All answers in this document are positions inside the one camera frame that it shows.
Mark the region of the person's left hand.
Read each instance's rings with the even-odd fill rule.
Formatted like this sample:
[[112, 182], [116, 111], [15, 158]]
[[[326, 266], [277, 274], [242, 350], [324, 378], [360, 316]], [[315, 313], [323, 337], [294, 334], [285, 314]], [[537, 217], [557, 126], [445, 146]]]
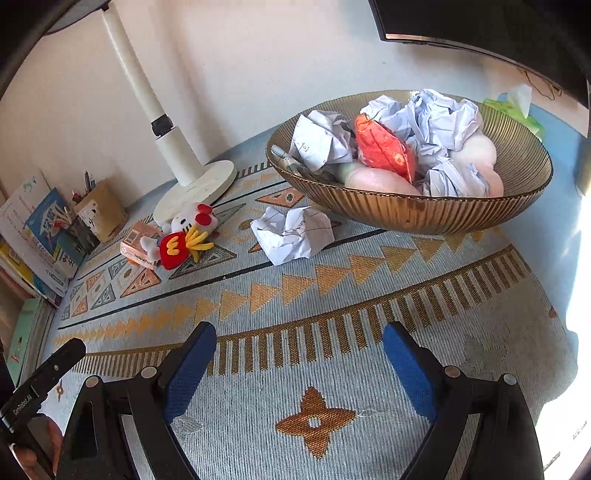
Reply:
[[63, 443], [59, 426], [45, 414], [37, 414], [29, 422], [28, 429], [39, 449], [17, 442], [12, 446], [17, 462], [28, 479], [54, 479]]

